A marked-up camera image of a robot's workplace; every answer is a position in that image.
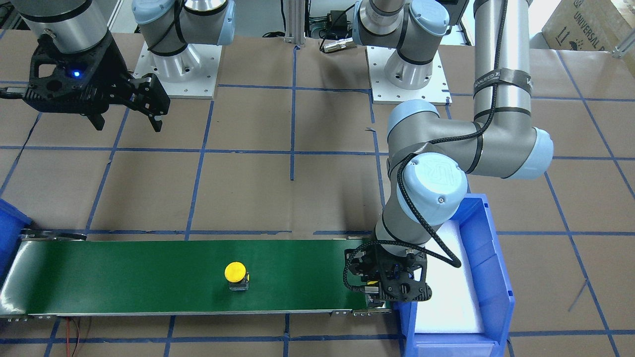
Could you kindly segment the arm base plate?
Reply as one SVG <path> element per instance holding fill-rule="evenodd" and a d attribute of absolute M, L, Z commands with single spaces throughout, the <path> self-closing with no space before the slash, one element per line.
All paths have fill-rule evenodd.
<path fill-rule="evenodd" d="M 170 99 L 213 99 L 223 49 L 190 44 L 180 54 L 162 57 L 144 43 L 133 76 L 156 74 Z"/>
<path fill-rule="evenodd" d="M 428 76 L 426 86 L 413 90 L 395 86 L 385 73 L 384 68 L 394 52 L 394 48 L 367 47 L 368 74 L 373 103 L 397 105 L 406 100 L 423 99 L 435 106 L 452 104 L 453 100 L 439 52 L 433 59 L 432 75 Z"/>

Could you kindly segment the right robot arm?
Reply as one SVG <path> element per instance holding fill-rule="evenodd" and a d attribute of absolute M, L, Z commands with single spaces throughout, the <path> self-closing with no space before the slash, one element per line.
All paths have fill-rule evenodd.
<path fill-rule="evenodd" d="M 170 99 L 163 84 L 191 78 L 202 63 L 195 45 L 229 45 L 235 33 L 233 0 L 134 0 L 134 20 L 153 68 L 136 78 L 127 69 L 104 16 L 92 0 L 14 0 L 38 46 L 25 87 L 4 87 L 3 99 L 21 99 L 42 113 L 88 118 L 104 128 L 111 104 L 147 116 L 161 131 Z"/>

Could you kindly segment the blue bin beside left arm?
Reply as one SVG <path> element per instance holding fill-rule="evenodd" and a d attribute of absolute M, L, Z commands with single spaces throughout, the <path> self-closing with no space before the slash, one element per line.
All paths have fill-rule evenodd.
<path fill-rule="evenodd" d="M 417 334 L 417 303 L 397 305 L 404 335 L 404 357 L 502 357 L 515 298 L 501 245 L 484 194 L 468 194 L 451 218 L 458 221 L 467 253 L 484 332 L 480 334 Z"/>

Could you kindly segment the blue bin beside right arm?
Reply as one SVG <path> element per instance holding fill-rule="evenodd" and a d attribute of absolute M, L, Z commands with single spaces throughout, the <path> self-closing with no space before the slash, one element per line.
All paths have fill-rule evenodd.
<path fill-rule="evenodd" d="M 0 285 L 13 264 L 19 246 L 20 231 L 32 220 L 18 208 L 0 199 Z"/>

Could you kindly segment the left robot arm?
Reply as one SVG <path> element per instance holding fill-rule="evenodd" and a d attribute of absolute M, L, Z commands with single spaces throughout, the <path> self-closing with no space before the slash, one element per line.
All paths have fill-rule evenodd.
<path fill-rule="evenodd" d="M 472 121 L 442 119 L 411 99 L 388 117 L 391 196 L 371 238 L 345 251 L 343 286 L 381 301 L 429 300 L 429 257 L 462 266 L 438 235 L 467 194 L 469 174 L 533 180 L 553 160 L 549 133 L 531 121 L 529 0 L 477 0 Z"/>

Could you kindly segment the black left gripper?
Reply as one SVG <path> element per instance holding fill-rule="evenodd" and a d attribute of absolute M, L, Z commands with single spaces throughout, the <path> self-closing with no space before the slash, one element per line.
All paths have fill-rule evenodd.
<path fill-rule="evenodd" d="M 370 248 L 370 277 L 378 280 L 378 299 L 388 302 L 424 302 L 432 297 L 426 283 L 427 254 L 392 255 L 381 245 Z"/>

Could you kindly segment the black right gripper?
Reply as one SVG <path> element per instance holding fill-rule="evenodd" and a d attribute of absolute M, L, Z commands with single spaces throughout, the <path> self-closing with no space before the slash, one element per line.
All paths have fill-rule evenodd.
<path fill-rule="evenodd" d="M 87 115 L 102 131 L 102 113 L 109 104 L 123 104 L 134 93 L 120 49 L 111 35 L 94 47 L 76 54 L 63 54 L 50 35 L 41 35 L 30 61 L 29 85 L 23 101 L 44 113 Z M 162 115 L 148 114 L 155 132 L 162 129 Z"/>

